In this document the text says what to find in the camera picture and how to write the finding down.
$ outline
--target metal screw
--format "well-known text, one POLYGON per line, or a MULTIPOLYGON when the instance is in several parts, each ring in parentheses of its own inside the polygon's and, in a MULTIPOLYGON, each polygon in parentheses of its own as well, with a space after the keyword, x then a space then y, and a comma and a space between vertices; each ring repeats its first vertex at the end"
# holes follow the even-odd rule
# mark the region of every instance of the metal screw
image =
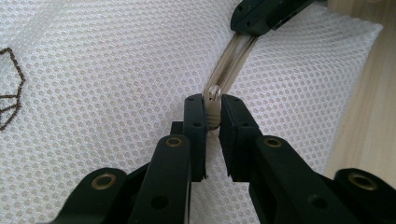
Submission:
POLYGON ((116 183, 117 177, 111 173, 104 173, 97 176, 92 182, 93 189, 109 189, 116 183))
POLYGON ((165 144, 169 147, 180 147, 183 141, 180 138, 171 137, 165 141, 165 144))

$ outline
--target wooden surface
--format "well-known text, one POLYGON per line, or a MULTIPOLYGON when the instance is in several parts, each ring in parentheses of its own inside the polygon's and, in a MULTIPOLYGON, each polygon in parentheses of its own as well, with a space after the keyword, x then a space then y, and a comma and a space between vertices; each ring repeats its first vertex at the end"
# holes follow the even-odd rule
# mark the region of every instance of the wooden surface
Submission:
POLYGON ((326 176, 356 167, 396 188, 396 1, 329 0, 328 6, 384 29, 350 98, 326 176))

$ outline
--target white perforated mat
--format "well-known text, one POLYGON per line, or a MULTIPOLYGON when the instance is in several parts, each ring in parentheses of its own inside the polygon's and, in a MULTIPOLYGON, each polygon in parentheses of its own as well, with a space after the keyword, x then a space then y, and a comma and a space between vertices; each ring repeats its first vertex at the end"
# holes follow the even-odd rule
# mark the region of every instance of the white perforated mat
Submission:
MULTIPOLYGON (((50 221, 91 171, 148 162, 182 120, 184 98, 203 91, 237 4, 4 1, 0 50, 12 53, 0 55, 0 223, 50 221)), ((323 172, 380 29, 311 6, 260 37, 230 94, 263 133, 323 172)), ((209 136, 209 178, 192 185, 191 223, 257 223, 248 185, 226 176, 209 136)))

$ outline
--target black plastic part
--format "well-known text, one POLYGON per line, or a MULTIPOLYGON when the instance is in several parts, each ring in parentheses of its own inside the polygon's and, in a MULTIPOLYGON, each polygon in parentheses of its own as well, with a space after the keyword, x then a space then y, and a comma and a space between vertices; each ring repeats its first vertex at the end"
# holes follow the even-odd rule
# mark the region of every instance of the black plastic part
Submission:
POLYGON ((255 144, 249 192, 261 223, 359 223, 288 142, 255 144))
POLYGON ((344 169, 334 178, 335 192, 361 223, 396 223, 396 191, 375 175, 344 169))
POLYGON ((231 29, 245 35, 276 30, 313 0, 244 0, 234 10, 231 29))
POLYGON ((254 140, 262 135, 259 126, 239 98, 221 97, 219 140, 228 175, 234 182, 248 182, 253 162, 254 140))
POLYGON ((126 223, 133 210, 137 193, 148 165, 129 175, 118 169, 103 168, 85 176, 70 194, 61 212, 51 224, 126 223), (116 177, 108 189, 95 189, 92 181, 100 175, 116 177))
POLYGON ((206 178, 205 159, 208 131, 202 94, 187 97, 184 101, 183 135, 188 137, 191 142, 191 181, 193 182, 200 182, 206 178))
POLYGON ((190 186, 190 140, 175 134, 162 138, 128 223, 188 223, 190 186))
POLYGON ((183 134, 183 121, 173 121, 171 134, 183 134))

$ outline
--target screw hole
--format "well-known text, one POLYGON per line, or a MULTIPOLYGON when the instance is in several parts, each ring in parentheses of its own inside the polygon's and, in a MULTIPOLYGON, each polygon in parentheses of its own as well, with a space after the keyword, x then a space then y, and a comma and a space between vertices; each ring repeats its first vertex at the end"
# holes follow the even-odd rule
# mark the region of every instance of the screw hole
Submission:
POLYGON ((91 187, 93 189, 109 189, 116 183, 116 176, 110 173, 104 173, 97 176, 92 182, 91 187))
POLYGON ((169 147, 179 147, 181 143, 182 143, 181 139, 176 137, 168 138, 165 141, 165 144, 169 147))
POLYGON ((361 188, 361 189, 367 189, 367 190, 375 190, 378 188, 377 184, 372 180, 371 178, 365 176, 365 175, 360 175, 357 173, 351 173, 348 176, 349 182, 354 184, 355 186, 361 188))
POLYGON ((308 201, 318 209, 326 209, 329 206, 326 200, 319 197, 318 195, 310 196, 308 201))
POLYGON ((151 200, 151 206, 155 209, 163 209, 169 204, 169 199, 165 196, 157 196, 151 200))
POLYGON ((268 146, 268 147, 281 147, 282 146, 282 142, 279 141, 276 138, 265 138, 264 139, 264 143, 268 146))

